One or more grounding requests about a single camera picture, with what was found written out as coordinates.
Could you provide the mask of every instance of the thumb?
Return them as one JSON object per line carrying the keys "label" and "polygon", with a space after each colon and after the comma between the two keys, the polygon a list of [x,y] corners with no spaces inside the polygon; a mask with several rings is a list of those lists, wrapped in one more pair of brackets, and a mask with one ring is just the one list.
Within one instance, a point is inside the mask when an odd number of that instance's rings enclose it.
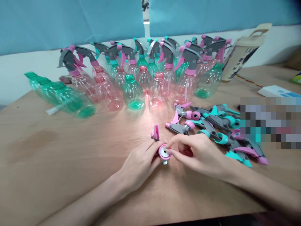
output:
{"label": "thumb", "polygon": [[180,162],[180,163],[182,163],[183,165],[186,165],[186,166],[188,166],[188,167],[191,166],[191,164],[192,164],[192,162],[193,162],[193,159],[192,159],[191,157],[188,157],[188,156],[186,156],[186,155],[183,155],[183,154],[181,154],[180,152],[178,152],[178,151],[176,151],[176,150],[174,150],[174,149],[171,149],[171,148],[170,148],[170,149],[165,149],[165,150],[166,150],[168,153],[172,154],[178,162]]}

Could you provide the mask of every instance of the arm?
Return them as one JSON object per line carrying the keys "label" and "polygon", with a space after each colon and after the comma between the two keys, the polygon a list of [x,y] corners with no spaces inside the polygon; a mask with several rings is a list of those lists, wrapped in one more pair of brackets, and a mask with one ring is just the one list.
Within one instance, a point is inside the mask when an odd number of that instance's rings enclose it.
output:
{"label": "arm", "polygon": [[[171,149],[175,143],[178,144],[179,151]],[[176,160],[192,170],[246,190],[275,210],[301,222],[300,191],[276,182],[224,156],[206,135],[178,134],[170,139],[166,148],[166,151],[171,153]]]}
{"label": "arm", "polygon": [[161,163],[154,157],[162,141],[150,139],[132,150],[122,168],[91,192],[56,212],[40,225],[91,225],[110,206],[137,190]]}

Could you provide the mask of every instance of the blurred object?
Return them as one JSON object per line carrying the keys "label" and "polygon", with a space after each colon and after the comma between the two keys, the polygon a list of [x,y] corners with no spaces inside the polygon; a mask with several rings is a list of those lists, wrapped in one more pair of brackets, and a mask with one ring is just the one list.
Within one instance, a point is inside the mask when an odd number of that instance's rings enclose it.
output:
{"label": "blurred object", "polygon": [[72,83],[71,76],[62,75],[61,77],[59,77],[59,80],[64,84],[71,84]]}
{"label": "blurred object", "polygon": [[301,47],[289,57],[288,61],[284,64],[285,67],[301,71]]}

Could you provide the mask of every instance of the clear pink bottle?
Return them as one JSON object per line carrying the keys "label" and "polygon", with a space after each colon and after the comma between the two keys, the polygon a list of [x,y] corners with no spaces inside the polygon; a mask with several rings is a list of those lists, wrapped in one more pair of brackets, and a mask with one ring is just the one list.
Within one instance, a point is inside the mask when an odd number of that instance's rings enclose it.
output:
{"label": "clear pink bottle", "polygon": [[119,90],[119,92],[122,93],[127,73],[124,71],[122,66],[116,67],[116,70],[117,72],[115,75],[115,86]]}
{"label": "clear pink bottle", "polygon": [[148,72],[146,65],[141,65],[136,81],[141,85],[146,97],[150,96],[150,83],[152,80],[153,78]]}
{"label": "clear pink bottle", "polygon": [[94,66],[93,69],[94,69],[94,72],[95,72],[95,73],[93,73],[93,78],[95,78],[96,75],[101,75],[102,77],[104,77],[104,79],[107,82],[109,82],[111,84],[114,84],[111,76],[107,73],[106,70],[104,70],[104,68],[102,66],[97,65],[97,66]]}
{"label": "clear pink bottle", "polygon": [[108,83],[101,73],[94,77],[96,82],[95,90],[100,105],[108,111],[117,111],[122,108],[123,101],[120,92],[111,84]]}
{"label": "clear pink bottle", "polygon": [[90,97],[93,103],[97,103],[98,99],[95,94],[94,81],[81,75],[78,70],[72,71],[72,73],[69,72],[69,74],[72,77],[72,85],[74,85],[78,91]]}
{"label": "clear pink bottle", "polygon": [[196,70],[186,69],[185,75],[179,78],[175,87],[174,103],[185,104],[192,101],[196,86],[195,73]]}
{"label": "clear pink bottle", "polygon": [[151,82],[150,106],[161,108],[165,106],[168,99],[168,89],[163,79],[162,72],[156,72]]}
{"label": "clear pink bottle", "polygon": [[173,96],[173,92],[177,81],[176,73],[173,71],[173,63],[165,64],[165,69],[163,71],[163,79],[167,86],[168,95]]}

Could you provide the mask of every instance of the pink plastic bottle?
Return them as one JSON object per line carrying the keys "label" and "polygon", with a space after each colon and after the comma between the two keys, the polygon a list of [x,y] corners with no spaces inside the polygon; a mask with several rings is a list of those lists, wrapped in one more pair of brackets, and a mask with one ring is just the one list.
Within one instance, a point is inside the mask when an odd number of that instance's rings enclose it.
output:
{"label": "pink plastic bottle", "polygon": [[104,79],[107,82],[114,84],[111,76],[107,73],[106,70],[104,70],[104,68],[102,66],[100,66],[100,65],[94,66],[93,70],[94,70],[94,73],[92,72],[93,78],[95,78],[96,75],[101,75],[102,77],[104,77]]}
{"label": "pink plastic bottle", "polygon": [[69,74],[72,77],[72,85],[74,85],[78,91],[90,97],[93,103],[97,103],[98,99],[95,94],[94,81],[92,79],[82,76],[78,70],[69,72]]}
{"label": "pink plastic bottle", "polygon": [[120,92],[108,83],[101,73],[96,70],[94,77],[96,82],[95,90],[100,105],[108,111],[117,111],[122,108],[123,101]]}
{"label": "pink plastic bottle", "polygon": [[196,86],[195,72],[196,70],[186,69],[185,75],[179,78],[175,87],[174,103],[185,104],[192,101]]}
{"label": "pink plastic bottle", "polygon": [[168,99],[168,89],[163,80],[163,73],[156,72],[155,78],[151,82],[150,106],[161,108],[165,106]]}
{"label": "pink plastic bottle", "polygon": [[124,71],[122,66],[116,67],[116,70],[117,72],[115,75],[115,86],[119,90],[119,92],[122,93],[127,73]]}
{"label": "pink plastic bottle", "polygon": [[152,81],[152,76],[148,72],[146,65],[141,65],[140,66],[140,71],[137,74],[137,79],[136,81],[141,85],[144,95],[146,97],[150,96],[150,83]]}

